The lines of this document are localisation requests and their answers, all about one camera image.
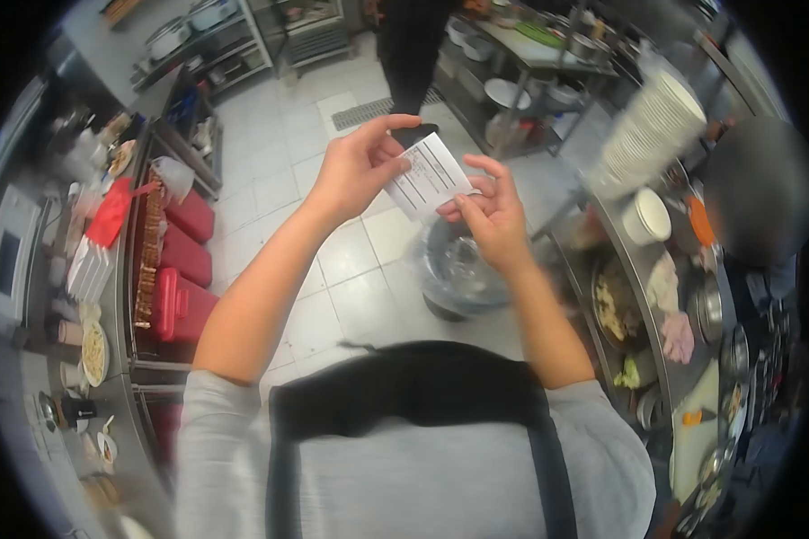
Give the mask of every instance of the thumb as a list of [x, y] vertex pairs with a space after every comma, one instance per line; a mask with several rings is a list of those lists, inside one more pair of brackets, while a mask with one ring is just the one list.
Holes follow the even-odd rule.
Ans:
[[373, 184], [383, 187], [390, 183], [391, 179], [408, 170], [410, 170], [410, 161], [403, 157], [396, 157], [374, 167], [368, 173], [368, 178]]
[[467, 195], [458, 194], [455, 195], [455, 206], [462, 212], [462, 216], [464, 217], [467, 226], [470, 227], [471, 232], [474, 235], [481, 235], [483, 232], [491, 226], [491, 223], [488, 221], [488, 217], [482, 213], [482, 209], [476, 205], [476, 203], [470, 199]]

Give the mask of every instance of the gray shirt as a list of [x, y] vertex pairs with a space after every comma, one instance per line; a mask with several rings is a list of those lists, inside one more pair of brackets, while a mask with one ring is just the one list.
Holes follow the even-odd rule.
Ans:
[[[546, 395], [578, 536], [644, 537], [656, 498], [645, 447], [596, 381]], [[266, 536], [269, 441], [257, 388], [189, 374], [178, 434], [181, 538]], [[545, 536], [524, 427], [388, 421], [366, 437], [303, 442], [299, 452], [305, 539]]]

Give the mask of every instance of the person in black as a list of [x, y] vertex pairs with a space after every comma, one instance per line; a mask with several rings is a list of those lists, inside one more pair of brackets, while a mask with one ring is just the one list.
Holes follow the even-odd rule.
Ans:
[[[378, 58], [390, 86], [390, 114], [419, 115], [447, 20], [461, 5], [462, 0], [386, 0], [379, 6]], [[436, 124], [422, 124], [396, 129], [392, 136], [407, 148], [437, 130]]]

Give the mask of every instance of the cooler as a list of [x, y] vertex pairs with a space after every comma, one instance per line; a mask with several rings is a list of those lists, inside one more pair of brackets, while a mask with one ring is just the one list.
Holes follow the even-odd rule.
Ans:
[[163, 342], [197, 342], [219, 297], [180, 275], [173, 267], [156, 273], [152, 329]]
[[213, 237], [213, 210], [194, 189], [189, 191], [182, 204], [172, 199], [165, 206], [164, 214], [198, 243], [203, 244]]
[[180, 275], [203, 288], [213, 282], [213, 257], [170, 219], [162, 241], [160, 265], [176, 267]]

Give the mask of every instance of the sleeve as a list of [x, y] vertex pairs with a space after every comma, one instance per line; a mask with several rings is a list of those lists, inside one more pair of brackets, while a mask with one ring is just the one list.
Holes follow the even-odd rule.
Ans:
[[227, 495], [231, 465], [258, 414], [257, 387], [240, 387], [209, 371], [192, 371], [177, 434], [177, 514], [181, 539], [229, 536], [236, 521]]
[[546, 396], [566, 460], [580, 539], [644, 537], [657, 489], [641, 440], [596, 380], [547, 390]]

